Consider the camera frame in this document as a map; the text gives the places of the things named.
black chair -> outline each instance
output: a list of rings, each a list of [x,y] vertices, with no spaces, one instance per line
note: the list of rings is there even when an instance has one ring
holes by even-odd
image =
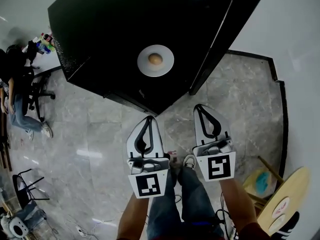
[[[36,110],[36,114],[40,122],[43,122],[45,119],[40,116],[39,109],[39,97],[49,96],[52,100],[56,98],[56,95],[43,91],[44,86],[47,83],[50,73],[43,75],[39,82],[33,82],[35,78],[34,69],[31,66],[25,66],[22,74],[22,82],[25,85],[26,92],[23,97],[22,111],[26,115],[28,108],[30,110]]]
[[[25,170],[25,171],[20,172],[19,174],[14,174],[12,176],[12,181],[13,181],[13,186],[14,186],[14,190],[16,193],[16,197],[17,197],[18,202],[19,202],[22,209],[25,208],[26,205],[31,200],[50,200],[50,198],[35,198],[34,195],[31,193],[32,190],[36,189],[36,187],[32,187],[32,186],[45,178],[45,177],[42,177],[42,178],[36,180],[35,182],[31,183],[30,185],[27,185],[25,180],[22,178],[21,174],[27,173],[31,170],[32,169]],[[19,186],[21,186],[21,184],[24,186],[23,189],[19,189]]]

gray marble floor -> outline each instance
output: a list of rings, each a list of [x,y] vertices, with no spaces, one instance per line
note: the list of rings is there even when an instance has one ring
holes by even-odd
[[[103,99],[67,83],[61,70],[52,74],[41,113],[52,127],[53,139],[25,132],[8,124],[13,173],[32,168],[25,177],[41,176],[36,192],[58,231],[58,239],[82,239],[76,224],[88,232],[95,228],[100,240],[114,239],[119,219],[132,194],[126,164],[126,140],[146,114]],[[236,148],[236,177],[243,181],[262,167],[260,155],[278,168],[282,151],[283,113],[279,85],[271,79],[267,61],[226,54],[194,96],[181,97],[157,117],[163,148],[185,156],[196,145],[193,108],[204,104],[223,114],[230,123]],[[212,205],[220,207],[217,182],[203,182]],[[177,204],[181,211],[181,202]]]

baseboard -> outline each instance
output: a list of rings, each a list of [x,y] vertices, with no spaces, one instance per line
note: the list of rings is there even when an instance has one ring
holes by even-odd
[[[249,52],[244,52],[244,51],[237,51],[237,50],[228,50],[227,54],[246,56],[246,57],[250,57],[250,58],[268,61],[272,80],[279,84],[280,93],[281,93],[281,100],[282,100],[282,114],[283,114],[283,141],[282,141],[282,152],[281,152],[281,160],[280,160],[280,167],[279,167],[278,174],[280,175],[280,177],[283,177],[284,173],[285,173],[286,160],[287,160],[288,131],[289,131],[289,119],[288,119],[285,82],[278,80],[274,60],[270,57],[266,57],[266,56],[262,56],[262,55],[258,55],[258,54],[253,54],[253,53],[249,53]],[[280,186],[280,184],[279,184],[279,182],[277,182],[275,189],[277,189],[279,186]]]

white wall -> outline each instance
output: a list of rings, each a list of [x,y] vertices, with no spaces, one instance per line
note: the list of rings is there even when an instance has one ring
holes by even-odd
[[[285,177],[309,167],[309,194],[290,240],[320,227],[320,0],[261,0],[231,50],[274,59],[285,82],[289,117]]]
[[[0,49],[49,31],[48,7],[55,0],[0,0]]]

blue jeans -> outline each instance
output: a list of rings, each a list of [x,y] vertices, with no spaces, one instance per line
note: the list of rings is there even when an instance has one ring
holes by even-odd
[[[41,122],[39,122],[38,120],[30,116],[25,116],[23,114],[22,106],[23,106],[23,96],[22,94],[16,94],[13,101],[14,114],[11,114],[9,112],[11,124],[13,126],[22,128],[27,132],[29,132],[29,130],[34,132],[41,132],[41,129],[42,129]]]
[[[14,214],[15,217],[18,217],[29,230],[32,230],[36,225],[39,224],[40,220],[44,218],[44,213],[42,210],[37,210],[31,218],[25,220],[25,218],[35,209],[36,203],[28,203],[22,210]]]
[[[184,227],[187,225],[181,222],[175,203],[174,187],[177,180],[182,186],[181,217],[185,223],[206,221],[216,216],[208,194],[194,170],[183,167],[178,176],[169,170],[164,196],[155,197],[152,201],[146,229],[148,240],[158,237],[183,237],[186,232]],[[219,225],[214,229],[214,233],[224,237]]]

